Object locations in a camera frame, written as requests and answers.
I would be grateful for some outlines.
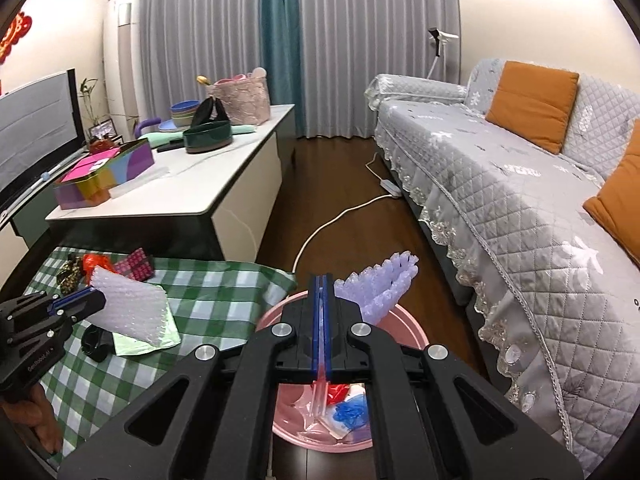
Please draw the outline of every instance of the tv screen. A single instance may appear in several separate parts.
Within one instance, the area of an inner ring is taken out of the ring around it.
[[[84,144],[76,92],[68,70],[0,98],[0,211]]]

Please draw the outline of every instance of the white marble tabletop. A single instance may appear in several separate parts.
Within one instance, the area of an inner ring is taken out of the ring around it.
[[[140,186],[134,179],[125,184],[132,190],[96,207],[57,207],[47,220],[202,214],[237,178],[245,162],[292,108],[293,105],[272,106],[271,119],[258,126],[254,134],[234,136],[233,143],[214,152],[190,155],[185,150],[154,150],[156,163],[136,179],[145,180],[145,174],[151,171],[164,173],[163,176]]]

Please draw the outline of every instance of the human hand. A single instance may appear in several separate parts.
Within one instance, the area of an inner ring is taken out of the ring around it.
[[[0,399],[0,407],[12,423],[31,428],[48,453],[54,454],[62,450],[62,430],[40,383],[31,387],[29,400],[11,404]]]

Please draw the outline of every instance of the pink plastic tub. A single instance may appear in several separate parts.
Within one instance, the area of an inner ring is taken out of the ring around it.
[[[258,322],[257,330],[279,322],[282,307],[292,301],[306,298],[307,294],[308,292],[300,292],[277,304],[262,316]],[[429,343],[418,322],[400,305],[396,305],[378,326],[389,332],[402,345],[422,349]],[[312,431],[305,431],[303,417],[293,404],[309,396],[311,396],[311,386],[280,385],[273,417],[273,433],[296,446],[328,453],[360,451],[372,446],[368,426],[352,431],[340,442],[335,440],[320,424],[314,425]]]

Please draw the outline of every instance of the quilted sofa cover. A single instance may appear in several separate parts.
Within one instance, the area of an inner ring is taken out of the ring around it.
[[[582,209],[622,157],[640,98],[581,76],[555,156],[484,120],[504,61],[468,87],[378,76],[375,139],[477,293],[508,399],[588,475],[640,403],[640,270]]]

